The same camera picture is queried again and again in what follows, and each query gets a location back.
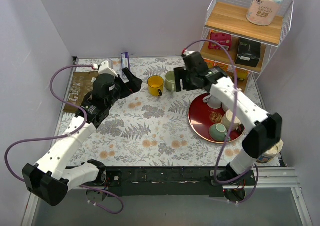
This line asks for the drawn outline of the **white footed cup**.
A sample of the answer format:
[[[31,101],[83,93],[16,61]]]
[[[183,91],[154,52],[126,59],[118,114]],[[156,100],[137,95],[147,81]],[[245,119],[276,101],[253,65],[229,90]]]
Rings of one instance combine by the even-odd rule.
[[[213,109],[222,108],[225,112],[229,110],[228,106],[212,95],[205,96],[202,101],[207,103],[207,105]]]

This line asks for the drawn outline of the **light green mug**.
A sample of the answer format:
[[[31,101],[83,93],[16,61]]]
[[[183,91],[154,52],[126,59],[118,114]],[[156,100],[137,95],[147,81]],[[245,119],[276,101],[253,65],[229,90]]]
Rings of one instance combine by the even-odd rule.
[[[176,81],[175,81],[174,71],[168,71],[166,73],[164,85],[165,85],[165,88],[171,92],[174,92],[176,90]]]

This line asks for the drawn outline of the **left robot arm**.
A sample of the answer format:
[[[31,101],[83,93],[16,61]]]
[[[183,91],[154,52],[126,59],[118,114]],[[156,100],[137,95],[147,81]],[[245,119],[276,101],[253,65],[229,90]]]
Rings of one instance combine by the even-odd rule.
[[[124,82],[107,61],[92,67],[98,70],[93,88],[84,96],[62,138],[34,165],[27,164],[22,169],[27,189],[51,206],[58,205],[68,191],[82,184],[89,182],[100,186],[105,183],[106,167],[97,160],[89,160],[72,169],[67,169],[67,165],[83,142],[109,116],[115,102],[140,91],[142,87],[142,79],[129,68],[122,69],[127,77],[127,82]]]

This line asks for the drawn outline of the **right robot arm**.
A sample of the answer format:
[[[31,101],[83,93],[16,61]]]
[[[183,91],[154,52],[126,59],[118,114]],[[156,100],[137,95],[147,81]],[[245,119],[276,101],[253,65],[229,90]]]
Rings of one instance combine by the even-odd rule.
[[[220,67],[209,68],[200,52],[183,50],[184,66],[174,69],[176,91],[204,89],[232,110],[247,132],[242,150],[221,173],[219,184],[239,184],[257,159],[281,138],[282,117],[270,114],[250,100]]]

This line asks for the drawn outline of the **yellow enamel mug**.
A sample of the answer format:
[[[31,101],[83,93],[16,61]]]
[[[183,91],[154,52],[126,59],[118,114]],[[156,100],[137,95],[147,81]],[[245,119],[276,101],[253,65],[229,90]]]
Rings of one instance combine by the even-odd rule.
[[[162,96],[164,89],[164,80],[160,75],[152,75],[148,78],[148,91],[152,96]]]

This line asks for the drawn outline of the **teal mug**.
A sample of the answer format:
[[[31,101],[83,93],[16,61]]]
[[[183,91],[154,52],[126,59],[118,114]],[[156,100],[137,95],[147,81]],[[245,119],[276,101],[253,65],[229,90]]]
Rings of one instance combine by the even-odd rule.
[[[227,128],[221,123],[213,124],[209,128],[209,134],[212,139],[218,142],[223,142],[226,138],[227,141],[231,140],[231,138],[227,136]]]

